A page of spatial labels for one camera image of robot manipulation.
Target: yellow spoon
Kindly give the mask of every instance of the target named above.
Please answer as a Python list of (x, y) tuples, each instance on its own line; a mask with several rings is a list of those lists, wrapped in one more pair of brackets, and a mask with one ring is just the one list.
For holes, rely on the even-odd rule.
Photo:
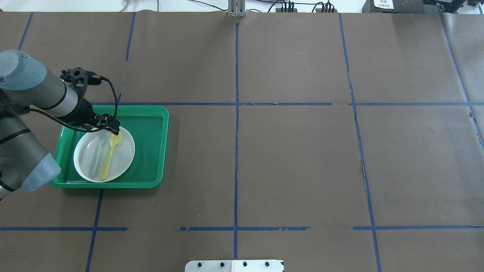
[(118, 135), (111, 135), (109, 138), (109, 150), (107, 152), (106, 158), (104, 159), (103, 167), (99, 172), (99, 179), (105, 180), (107, 173), (109, 172), (109, 165), (111, 164), (111, 156), (113, 155), (114, 148), (121, 142), (121, 132)]

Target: white label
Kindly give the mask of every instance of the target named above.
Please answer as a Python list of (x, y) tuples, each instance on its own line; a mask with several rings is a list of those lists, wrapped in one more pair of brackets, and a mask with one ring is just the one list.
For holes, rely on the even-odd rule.
[(373, 3), (380, 9), (393, 9), (393, 0), (373, 0)]

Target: black cable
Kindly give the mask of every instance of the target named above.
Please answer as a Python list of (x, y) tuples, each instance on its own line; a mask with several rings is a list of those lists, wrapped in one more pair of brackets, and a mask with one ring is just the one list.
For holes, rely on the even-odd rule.
[(322, 5), (322, 8), (324, 8), (324, 3), (323, 3), (323, 2), (318, 2), (318, 3), (316, 3), (316, 4), (314, 5), (314, 8), (313, 8), (313, 10), (311, 11), (311, 13), (313, 13), (313, 12), (316, 10), (316, 7), (317, 7), (319, 4), (321, 4), (321, 5)]
[[(256, 0), (257, 2), (263, 2), (263, 3), (274, 3), (274, 1), (265, 1), (265, 0)], [(295, 3), (296, 5), (314, 5), (314, 3)]]
[(328, 0), (326, 2), (326, 4), (324, 5), (323, 9), (321, 10), (322, 13), (329, 13), (330, 10), (331, 10), (331, 6), (332, 4), (330, 3), (330, 0)]
[(321, 9), (321, 13), (325, 13), (326, 12), (326, 8), (328, 7), (328, 2), (326, 2), (324, 5), (323, 5), (323, 8)]
[(294, 2), (291, 2), (289, 0), (289, 5), (287, 5), (287, 11), (286, 12), (294, 12)]
[(269, 10), (268, 10), (267, 12), (271, 12), (272, 7), (273, 7), (275, 4), (279, 3), (279, 2), (281, 2), (281, 10), (282, 10), (282, 7), (283, 7), (283, 6), (282, 6), (282, 4), (283, 4), (283, 3), (285, 4), (285, 3), (286, 3), (286, 1), (284, 1), (284, 0), (277, 0), (276, 2), (271, 2), (271, 3), (272, 3), (272, 5), (271, 5), (271, 7), (269, 8)]
[(213, 7), (213, 8), (219, 9), (219, 10), (221, 10), (221, 11), (228, 11), (228, 9), (224, 10), (224, 9), (221, 9), (221, 8), (219, 8), (219, 7), (217, 7), (217, 6), (214, 6), (214, 5), (211, 5), (211, 4), (207, 4), (207, 3), (204, 3), (204, 2), (201, 2), (201, 1), (197, 1), (197, 0), (189, 0), (189, 1), (191, 1), (191, 2), (197, 2), (197, 3), (202, 3), (202, 4), (205, 4), (205, 5), (207, 5), (207, 6), (211, 6), (211, 7)]
[(27, 111), (33, 111), (33, 112), (38, 112), (46, 117), (49, 117), (50, 119), (54, 120), (55, 122), (65, 126), (66, 128), (69, 128), (69, 129), (72, 129), (74, 131), (77, 131), (77, 132), (85, 132), (85, 133), (92, 133), (92, 132), (98, 132), (98, 131), (101, 131), (105, 128), (107, 128), (116, 118), (117, 114), (118, 114), (118, 97), (116, 96), (116, 91), (114, 90), (114, 86), (113, 86), (113, 83), (111, 82), (111, 80), (105, 78), (104, 76), (101, 76), (101, 80), (103, 81), (106, 81), (107, 83), (109, 83), (110, 87), (111, 87), (111, 90), (113, 92), (113, 96), (114, 96), (114, 115), (112, 117), (112, 119), (104, 126), (102, 126), (101, 128), (98, 128), (98, 129), (95, 129), (95, 130), (82, 130), (82, 129), (78, 129), (76, 127), (73, 127), (73, 126), (70, 126), (58, 119), (56, 119), (55, 117), (53, 117), (52, 115), (48, 114), (48, 113), (45, 113), (41, 110), (38, 110), (38, 109), (35, 109), (35, 108), (27, 108), (26, 110)]

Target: green tray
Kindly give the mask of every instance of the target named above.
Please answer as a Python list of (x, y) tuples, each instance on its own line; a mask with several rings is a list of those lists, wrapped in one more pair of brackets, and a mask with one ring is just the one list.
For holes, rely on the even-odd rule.
[[(114, 106), (93, 106), (99, 114), (114, 113)], [(83, 179), (74, 168), (77, 142), (85, 134), (62, 127), (54, 159), (61, 173), (50, 184), (57, 188), (153, 188), (161, 182), (165, 163), (168, 110), (162, 106), (119, 106), (118, 119), (135, 140), (135, 157), (118, 178), (95, 183)]]

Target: plastic spoon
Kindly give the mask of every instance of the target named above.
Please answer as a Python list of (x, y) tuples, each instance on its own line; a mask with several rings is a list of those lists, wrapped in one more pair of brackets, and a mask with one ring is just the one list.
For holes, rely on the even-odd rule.
[(99, 161), (99, 153), (101, 152), (101, 147), (103, 144), (106, 142), (107, 135), (100, 133), (99, 137), (97, 138), (97, 149), (96, 153), (94, 154), (94, 158), (91, 164), (91, 168), (89, 169), (88, 177), (92, 178), (94, 177), (94, 174), (96, 174), (96, 169), (97, 169), (97, 162)]
[(121, 142), (121, 132), (119, 135), (111, 135), (109, 138), (109, 150), (107, 152), (106, 158), (104, 159), (103, 167), (99, 172), (99, 179), (105, 180), (107, 177), (107, 173), (109, 172), (109, 165), (111, 164), (111, 156), (113, 155), (114, 148)]

